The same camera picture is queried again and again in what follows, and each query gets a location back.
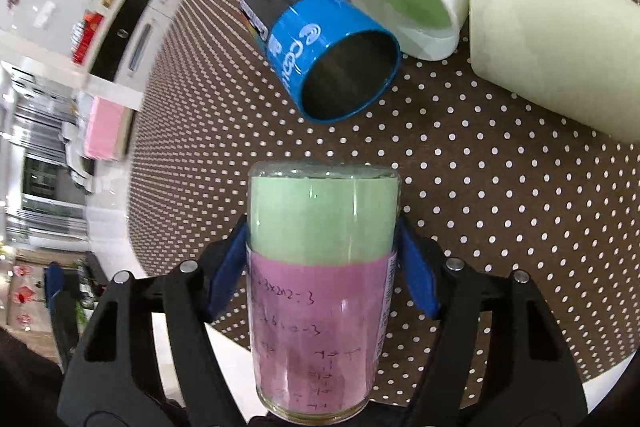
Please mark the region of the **pink and green clear cup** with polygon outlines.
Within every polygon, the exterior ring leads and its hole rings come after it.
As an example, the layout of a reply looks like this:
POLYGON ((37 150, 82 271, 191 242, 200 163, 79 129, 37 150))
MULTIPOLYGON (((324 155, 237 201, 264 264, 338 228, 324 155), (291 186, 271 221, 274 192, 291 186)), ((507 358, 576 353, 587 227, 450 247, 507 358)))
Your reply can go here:
POLYGON ((258 397, 277 417, 332 425, 367 405, 390 313, 399 199, 390 168, 250 169, 250 347, 258 397))

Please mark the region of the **pale green cup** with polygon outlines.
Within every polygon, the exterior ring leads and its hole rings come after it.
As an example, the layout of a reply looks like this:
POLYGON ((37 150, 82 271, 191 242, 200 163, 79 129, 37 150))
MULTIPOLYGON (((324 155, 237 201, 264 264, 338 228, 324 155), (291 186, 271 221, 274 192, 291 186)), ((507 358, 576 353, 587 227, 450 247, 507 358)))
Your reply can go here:
POLYGON ((470 0, 469 34, 478 77, 617 141, 638 141, 634 0, 470 0))

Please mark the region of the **black and blue cup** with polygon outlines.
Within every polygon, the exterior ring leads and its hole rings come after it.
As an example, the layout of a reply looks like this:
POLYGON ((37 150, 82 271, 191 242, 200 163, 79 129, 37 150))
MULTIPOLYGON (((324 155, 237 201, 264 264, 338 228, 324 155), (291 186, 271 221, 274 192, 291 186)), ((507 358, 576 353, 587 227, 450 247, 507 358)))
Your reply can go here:
POLYGON ((348 0, 241 0, 258 48, 304 118, 360 113, 398 73, 397 39, 348 0))

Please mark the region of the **white sofa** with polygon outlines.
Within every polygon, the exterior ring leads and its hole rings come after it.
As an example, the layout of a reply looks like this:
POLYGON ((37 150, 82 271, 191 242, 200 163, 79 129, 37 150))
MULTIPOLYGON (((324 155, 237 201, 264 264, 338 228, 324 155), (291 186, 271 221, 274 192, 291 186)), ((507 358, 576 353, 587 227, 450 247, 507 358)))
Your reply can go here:
POLYGON ((84 91, 76 96, 73 109, 74 120, 63 122, 58 137, 64 145, 70 177, 81 190, 92 194, 96 164, 125 159, 137 112, 84 91))

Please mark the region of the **brown polka dot tablecloth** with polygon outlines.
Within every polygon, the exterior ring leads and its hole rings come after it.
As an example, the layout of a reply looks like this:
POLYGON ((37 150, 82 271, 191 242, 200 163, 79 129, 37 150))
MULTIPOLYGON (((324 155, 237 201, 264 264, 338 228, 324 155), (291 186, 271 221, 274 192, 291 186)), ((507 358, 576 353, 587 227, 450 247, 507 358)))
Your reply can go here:
MULTIPOLYGON (((480 80, 467 38, 439 63, 404 57, 367 112, 311 124, 255 48, 239 0, 182 0, 137 119, 128 228, 146 274, 226 238, 254 162, 370 162, 398 170, 405 213, 446 256, 478 272, 533 275, 584 381, 634 355, 639 145, 480 80)), ((404 404, 437 324, 399 274, 393 294, 372 395, 404 404)))

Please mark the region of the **white sideboard cabinet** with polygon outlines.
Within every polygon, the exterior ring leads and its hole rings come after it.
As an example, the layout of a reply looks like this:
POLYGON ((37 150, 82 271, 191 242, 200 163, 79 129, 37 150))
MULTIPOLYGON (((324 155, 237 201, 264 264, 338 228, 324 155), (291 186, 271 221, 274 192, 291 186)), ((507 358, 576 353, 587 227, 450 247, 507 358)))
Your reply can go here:
POLYGON ((142 92, 182 0, 117 0, 88 51, 88 74, 142 92))

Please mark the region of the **red box on cabinet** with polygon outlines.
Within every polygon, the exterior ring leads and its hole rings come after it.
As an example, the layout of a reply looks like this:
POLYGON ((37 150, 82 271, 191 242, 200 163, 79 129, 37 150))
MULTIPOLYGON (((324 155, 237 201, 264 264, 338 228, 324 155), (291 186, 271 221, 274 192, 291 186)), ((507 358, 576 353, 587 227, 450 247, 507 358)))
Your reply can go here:
POLYGON ((85 61, 89 46, 96 31, 104 19, 100 12, 86 11, 80 22, 74 25, 72 30, 72 61, 80 65, 85 61))

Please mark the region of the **white wall switch panel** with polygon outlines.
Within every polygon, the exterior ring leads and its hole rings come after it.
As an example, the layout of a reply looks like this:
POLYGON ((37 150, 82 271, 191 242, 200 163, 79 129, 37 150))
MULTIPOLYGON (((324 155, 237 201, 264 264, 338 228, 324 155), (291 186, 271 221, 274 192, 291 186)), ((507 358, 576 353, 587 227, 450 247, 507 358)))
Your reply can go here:
POLYGON ((54 13, 55 9, 56 9, 56 4, 54 2, 52 1, 44 2, 42 7, 37 12, 37 16, 32 26, 38 29, 46 28, 51 18, 51 15, 54 13))

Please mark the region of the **butterfly wall sticker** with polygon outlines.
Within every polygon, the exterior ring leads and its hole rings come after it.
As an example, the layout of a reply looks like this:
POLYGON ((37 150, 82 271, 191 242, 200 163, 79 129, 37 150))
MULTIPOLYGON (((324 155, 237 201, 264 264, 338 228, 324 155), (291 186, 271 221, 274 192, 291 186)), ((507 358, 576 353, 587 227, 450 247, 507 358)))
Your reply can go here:
POLYGON ((6 0, 6 7, 9 11, 12 11, 17 5, 19 5, 21 0, 6 0))

